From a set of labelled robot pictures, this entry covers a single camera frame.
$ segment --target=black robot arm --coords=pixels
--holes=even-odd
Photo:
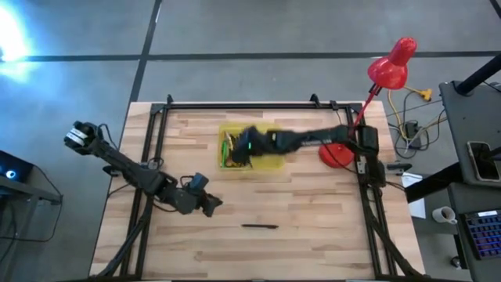
[[[377,129],[367,125],[355,128],[338,125],[333,128],[294,132],[268,130],[260,133],[255,126],[245,128],[237,137],[230,154],[232,161],[247,164],[251,156],[264,154],[288,154],[303,146],[319,146],[331,143],[345,145],[354,153],[366,158],[367,181],[373,186],[385,186],[384,166],[378,161],[379,143]]]
[[[217,197],[205,192],[209,180],[196,173],[193,179],[178,188],[178,180],[165,172],[146,168],[124,154],[115,150],[104,140],[100,128],[92,123],[74,122],[73,128],[64,137],[66,146],[81,155],[92,154],[103,159],[115,170],[120,171],[125,180],[147,196],[155,197],[159,202],[169,204],[185,215],[194,209],[202,208],[210,217],[215,208],[222,204]]]

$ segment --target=white mug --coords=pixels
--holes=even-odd
[[[433,219],[439,223],[457,224],[456,213],[450,207],[441,207],[433,210],[431,213]]]

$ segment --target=paper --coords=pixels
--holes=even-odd
[[[414,183],[418,183],[423,180],[423,176],[415,175],[412,173],[404,172],[402,174],[402,184],[405,188],[413,185]],[[425,219],[426,218],[426,209],[424,207],[424,199],[419,199],[409,204],[410,215]]]

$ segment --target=wooden table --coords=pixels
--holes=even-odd
[[[133,160],[141,157],[150,105],[133,103],[128,112],[121,152]],[[344,114],[340,116],[345,123]],[[316,147],[287,155],[280,170],[222,172],[216,161],[218,127],[227,121],[272,122],[298,131],[339,124],[332,110],[170,110],[163,170],[176,178],[204,174],[210,180],[207,192],[224,204],[210,219],[200,211],[180,215],[154,209],[143,279],[373,278],[355,175],[324,165]],[[394,161],[381,102],[369,105],[366,122],[379,129],[380,159]],[[153,136],[150,156],[156,139]],[[123,184],[123,179],[115,179],[110,190]],[[124,242],[133,192],[128,187],[107,201],[91,274],[102,270]],[[387,186],[383,201],[392,240],[423,273],[405,194]],[[240,227],[243,223],[279,228],[246,229]],[[385,266],[382,251],[380,257]]]

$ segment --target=yellow container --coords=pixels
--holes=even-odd
[[[266,133],[270,129],[280,129],[280,127],[273,123],[242,123],[242,122],[229,122],[219,126],[218,134],[218,165],[223,170],[243,171],[243,170],[269,170],[281,168],[285,163],[284,156],[280,155],[265,155],[260,157],[250,157],[252,166],[247,165],[241,168],[223,168],[222,167],[222,143],[225,140],[225,132],[238,136],[245,128],[254,125],[259,132]]]

